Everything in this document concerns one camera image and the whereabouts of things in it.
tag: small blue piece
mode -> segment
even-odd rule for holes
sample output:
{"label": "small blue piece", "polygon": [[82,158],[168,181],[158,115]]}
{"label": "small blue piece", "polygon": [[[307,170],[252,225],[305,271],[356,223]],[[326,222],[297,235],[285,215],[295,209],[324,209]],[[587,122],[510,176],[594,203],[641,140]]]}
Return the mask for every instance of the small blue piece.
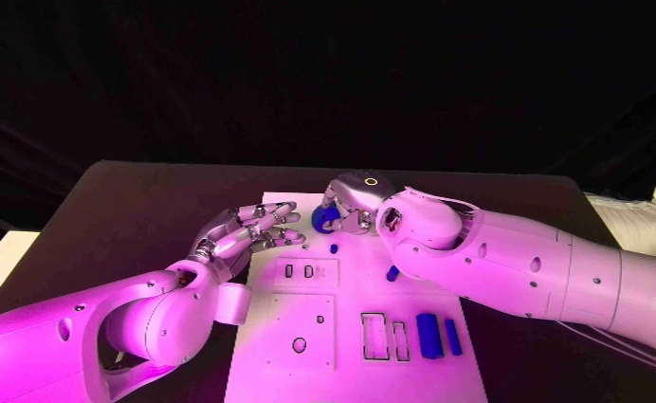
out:
{"label": "small blue piece", "polygon": [[327,209],[318,206],[311,212],[311,227],[317,232],[330,234],[334,231],[324,229],[324,223],[326,221],[336,220],[339,217],[340,215],[334,202],[331,202],[331,204],[327,206]]}
{"label": "small blue piece", "polygon": [[458,332],[455,331],[454,320],[445,320],[444,327],[447,328],[447,337],[448,337],[448,344],[451,345],[451,352],[454,353],[454,356],[461,356]]}
{"label": "small blue piece", "polygon": [[393,282],[399,276],[399,273],[401,271],[396,266],[389,267],[389,271],[386,272],[386,281]]}
{"label": "small blue piece", "polygon": [[416,328],[419,330],[419,346],[422,358],[442,358],[439,331],[437,330],[437,316],[432,313],[416,315]]}

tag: robotic hand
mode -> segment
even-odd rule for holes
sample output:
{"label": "robotic hand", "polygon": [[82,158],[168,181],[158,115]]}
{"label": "robotic hand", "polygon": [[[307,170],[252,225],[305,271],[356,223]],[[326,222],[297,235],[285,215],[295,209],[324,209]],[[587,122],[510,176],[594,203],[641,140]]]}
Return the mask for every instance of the robotic hand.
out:
{"label": "robotic hand", "polygon": [[376,172],[331,180],[313,226],[375,228],[409,278],[504,313],[579,322],[656,347],[656,257],[412,188],[398,192]]}
{"label": "robotic hand", "polygon": [[[0,401],[117,401],[170,373],[200,350],[213,321],[243,323],[249,288],[228,281],[253,252],[304,242],[297,231],[275,226],[298,221],[295,207],[225,210],[187,258],[166,270],[0,315]],[[98,357],[101,331],[118,352],[108,368]]]}

